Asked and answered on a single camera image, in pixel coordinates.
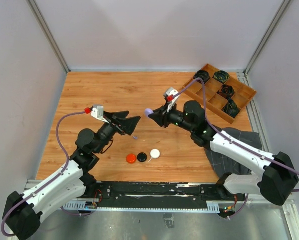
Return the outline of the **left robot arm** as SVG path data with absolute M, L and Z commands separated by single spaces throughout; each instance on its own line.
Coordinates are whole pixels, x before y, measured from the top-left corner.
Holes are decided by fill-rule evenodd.
M 27 240 L 69 201 L 93 197 L 97 181 L 89 172 L 100 160 L 97 155 L 112 146 L 115 134 L 131 136 L 141 120 L 140 116 L 129 117 L 129 111 L 97 113 L 95 108 L 87 108 L 84 113 L 102 121 L 102 127 L 97 132 L 81 130 L 76 150 L 65 155 L 66 161 L 57 171 L 31 189 L 8 196 L 0 226 L 4 236 Z

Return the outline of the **black earbud case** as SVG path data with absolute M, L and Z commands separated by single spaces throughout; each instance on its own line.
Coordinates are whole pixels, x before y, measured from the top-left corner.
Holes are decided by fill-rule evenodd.
M 137 155 L 137 160 L 141 163 L 144 163 L 146 162 L 148 159 L 148 155 L 145 153 L 145 152 L 140 152 L 138 155 Z

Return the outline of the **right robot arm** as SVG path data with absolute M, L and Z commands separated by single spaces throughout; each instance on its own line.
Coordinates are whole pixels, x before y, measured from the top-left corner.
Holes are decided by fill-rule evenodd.
M 220 178 L 222 184 L 216 187 L 216 195 L 221 200 L 228 200 L 233 194 L 252 194 L 283 206 L 299 183 L 287 154 L 262 151 L 211 125 L 206 111 L 195 100 L 186 102 L 183 111 L 166 103 L 156 110 L 146 109 L 145 114 L 162 128 L 173 124 L 190 132 L 191 139 L 199 147 L 229 157 L 251 170 L 249 175 L 226 173 Z

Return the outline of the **orange earbud case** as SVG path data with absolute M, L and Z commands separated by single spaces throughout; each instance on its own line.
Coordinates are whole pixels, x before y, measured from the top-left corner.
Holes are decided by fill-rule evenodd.
M 137 161 L 137 156 L 133 153 L 130 153 L 126 156 L 126 161 L 129 164 L 134 164 Z

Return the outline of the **white earbud case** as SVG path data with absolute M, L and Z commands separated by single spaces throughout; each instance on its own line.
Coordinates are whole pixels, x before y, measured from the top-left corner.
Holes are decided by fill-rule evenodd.
M 158 149 L 152 149 L 150 151 L 151 159 L 158 159 L 161 156 L 161 152 Z

